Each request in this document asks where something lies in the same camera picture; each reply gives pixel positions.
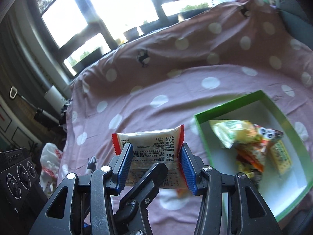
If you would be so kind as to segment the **yellow black snack packet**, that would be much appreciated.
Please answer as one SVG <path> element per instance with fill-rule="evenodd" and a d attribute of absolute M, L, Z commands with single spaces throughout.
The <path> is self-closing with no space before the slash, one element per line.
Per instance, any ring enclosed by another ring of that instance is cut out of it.
<path fill-rule="evenodd" d="M 255 169 L 250 163 L 237 161 L 238 171 L 246 174 L 246 176 L 251 180 L 253 185 L 259 189 L 259 185 L 262 181 L 263 174 Z"/>

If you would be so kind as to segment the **panda face snack packet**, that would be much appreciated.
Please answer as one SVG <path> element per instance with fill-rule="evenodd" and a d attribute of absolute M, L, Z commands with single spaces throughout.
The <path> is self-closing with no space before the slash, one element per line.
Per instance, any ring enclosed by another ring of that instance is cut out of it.
<path fill-rule="evenodd" d="M 283 132 L 254 125 L 259 140 L 254 143 L 237 144 L 235 149 L 237 151 L 236 160 L 240 162 L 250 163 L 255 169 L 261 173 L 264 172 L 267 151 L 284 135 Z"/>

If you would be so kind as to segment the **orange yellow chips packet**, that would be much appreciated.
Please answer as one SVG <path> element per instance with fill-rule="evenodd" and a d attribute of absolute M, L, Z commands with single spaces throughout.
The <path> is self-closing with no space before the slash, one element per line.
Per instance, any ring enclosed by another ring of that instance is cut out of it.
<path fill-rule="evenodd" d="M 289 153 L 281 140 L 270 148 L 272 163 L 280 176 L 286 174 L 292 167 Z"/>

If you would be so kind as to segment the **red edged white snack packet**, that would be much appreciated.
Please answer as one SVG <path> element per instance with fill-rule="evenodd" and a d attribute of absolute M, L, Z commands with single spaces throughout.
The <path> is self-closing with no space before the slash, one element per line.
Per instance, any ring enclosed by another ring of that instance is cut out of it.
<path fill-rule="evenodd" d="M 187 188 L 179 164 L 179 152 L 185 137 L 184 125 L 175 128 L 136 133 L 113 133 L 112 142 L 116 155 L 125 146 L 133 146 L 133 160 L 126 179 L 127 186 L 135 185 L 155 163 L 164 163 L 168 173 L 160 188 Z"/>

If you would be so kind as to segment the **light green rice cracker packet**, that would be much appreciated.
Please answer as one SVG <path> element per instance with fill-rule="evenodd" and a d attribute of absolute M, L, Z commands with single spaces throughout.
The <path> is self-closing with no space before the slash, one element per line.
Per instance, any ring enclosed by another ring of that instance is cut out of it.
<path fill-rule="evenodd" d="M 256 127 L 248 120 L 209 120 L 209 125 L 226 149 L 231 149 L 235 144 L 259 140 Z"/>

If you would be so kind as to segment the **green cardboard box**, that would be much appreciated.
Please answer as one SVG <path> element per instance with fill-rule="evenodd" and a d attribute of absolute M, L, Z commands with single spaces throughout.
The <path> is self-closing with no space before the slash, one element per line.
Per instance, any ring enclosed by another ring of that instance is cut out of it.
<path fill-rule="evenodd" d="M 245 173 L 278 221 L 312 207 L 312 103 L 258 90 L 195 114 L 209 163 Z"/>

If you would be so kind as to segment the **white plastic shopping bag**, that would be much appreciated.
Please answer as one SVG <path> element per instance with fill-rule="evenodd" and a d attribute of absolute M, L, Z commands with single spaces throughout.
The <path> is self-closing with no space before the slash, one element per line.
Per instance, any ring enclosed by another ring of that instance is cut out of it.
<path fill-rule="evenodd" d="M 62 155 L 63 152 L 53 143 L 47 143 L 42 149 L 39 184 L 48 198 L 56 189 Z"/>

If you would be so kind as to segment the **pink polka dot sheet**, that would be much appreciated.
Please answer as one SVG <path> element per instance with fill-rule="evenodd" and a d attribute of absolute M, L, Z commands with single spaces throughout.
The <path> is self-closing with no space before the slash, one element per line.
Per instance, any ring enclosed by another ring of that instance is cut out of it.
<path fill-rule="evenodd" d="M 72 83 L 59 178 L 109 163 L 112 133 L 185 127 L 203 160 L 194 115 L 264 91 L 312 152 L 312 42 L 262 0 L 224 2 L 124 44 Z"/>

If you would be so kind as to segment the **dark windowsill planter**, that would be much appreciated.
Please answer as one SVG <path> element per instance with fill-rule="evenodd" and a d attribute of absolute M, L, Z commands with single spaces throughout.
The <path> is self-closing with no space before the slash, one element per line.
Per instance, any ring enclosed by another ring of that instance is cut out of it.
<path fill-rule="evenodd" d="M 104 55 L 102 47 L 98 47 L 93 52 L 88 54 L 80 62 L 74 65 L 73 70 L 76 73 L 80 73 L 82 70 L 97 62 Z"/>

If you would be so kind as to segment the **dark framed window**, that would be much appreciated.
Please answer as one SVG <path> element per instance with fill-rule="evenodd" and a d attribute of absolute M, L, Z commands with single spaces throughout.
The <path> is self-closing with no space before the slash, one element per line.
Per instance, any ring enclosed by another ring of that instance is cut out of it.
<path fill-rule="evenodd" d="M 180 14 L 207 10 L 212 0 L 26 0 L 49 55 L 68 78 L 98 47 L 117 49 L 178 22 Z"/>

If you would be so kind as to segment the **grey sofa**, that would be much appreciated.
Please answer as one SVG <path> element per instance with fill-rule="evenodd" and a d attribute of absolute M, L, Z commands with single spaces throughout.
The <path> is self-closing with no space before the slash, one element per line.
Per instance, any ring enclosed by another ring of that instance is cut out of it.
<path fill-rule="evenodd" d="M 297 0 L 276 0 L 276 9 L 288 33 L 312 49 L 312 24 Z"/>

